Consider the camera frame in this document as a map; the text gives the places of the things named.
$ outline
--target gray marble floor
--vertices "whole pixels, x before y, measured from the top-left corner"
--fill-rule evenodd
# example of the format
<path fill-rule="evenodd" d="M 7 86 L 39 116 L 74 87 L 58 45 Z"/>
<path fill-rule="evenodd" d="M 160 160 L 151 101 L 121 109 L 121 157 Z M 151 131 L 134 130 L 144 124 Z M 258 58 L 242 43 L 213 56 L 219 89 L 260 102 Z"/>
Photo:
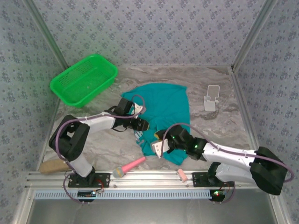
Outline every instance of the gray marble floor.
<path fill-rule="evenodd" d="M 115 83 L 82 109 L 60 103 L 52 133 L 62 118 L 67 114 L 75 117 L 89 116 L 102 112 L 118 104 L 120 95 L 137 86 L 148 83 L 172 83 L 187 86 L 191 124 L 207 134 L 216 143 L 230 147 L 249 149 L 240 110 L 226 69 L 202 67 L 124 67 L 119 68 Z M 203 97 L 210 84 L 220 86 L 219 103 L 216 112 L 204 110 Z M 133 130 L 118 133 L 105 130 L 90 134 L 87 138 L 84 154 L 96 170 L 113 170 L 142 156 L 140 147 L 135 142 Z M 58 158 L 49 147 L 46 148 L 43 161 Z M 209 163 L 184 160 L 182 169 L 207 169 Z M 136 169 L 175 170 L 178 166 L 156 156 L 147 160 Z"/>

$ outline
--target plastic basket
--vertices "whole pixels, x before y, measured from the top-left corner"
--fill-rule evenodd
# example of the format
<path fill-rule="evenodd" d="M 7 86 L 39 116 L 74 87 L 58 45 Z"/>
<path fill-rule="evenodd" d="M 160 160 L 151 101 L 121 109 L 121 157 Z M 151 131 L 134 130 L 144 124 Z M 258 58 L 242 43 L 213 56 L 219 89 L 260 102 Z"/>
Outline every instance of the plastic basket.
<path fill-rule="evenodd" d="M 114 83 L 117 68 L 101 55 L 90 55 L 56 76 L 51 90 L 67 105 L 81 108 Z"/>

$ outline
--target patterned wallpaper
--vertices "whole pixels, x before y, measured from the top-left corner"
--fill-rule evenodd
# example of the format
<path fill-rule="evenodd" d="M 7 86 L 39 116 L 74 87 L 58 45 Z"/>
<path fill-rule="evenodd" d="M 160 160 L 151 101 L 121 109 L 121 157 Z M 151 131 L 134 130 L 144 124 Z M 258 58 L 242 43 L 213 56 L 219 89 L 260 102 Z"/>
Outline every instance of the patterned wallpaper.
<path fill-rule="evenodd" d="M 232 64 L 264 0 L 34 0 L 68 64 Z"/>
<path fill-rule="evenodd" d="M 13 218 L 54 111 L 59 68 L 21 0 L 0 1 L 0 223 Z"/>
<path fill-rule="evenodd" d="M 259 142 L 296 177 L 283 192 L 299 224 L 299 2 L 280 0 L 238 71 Z"/>

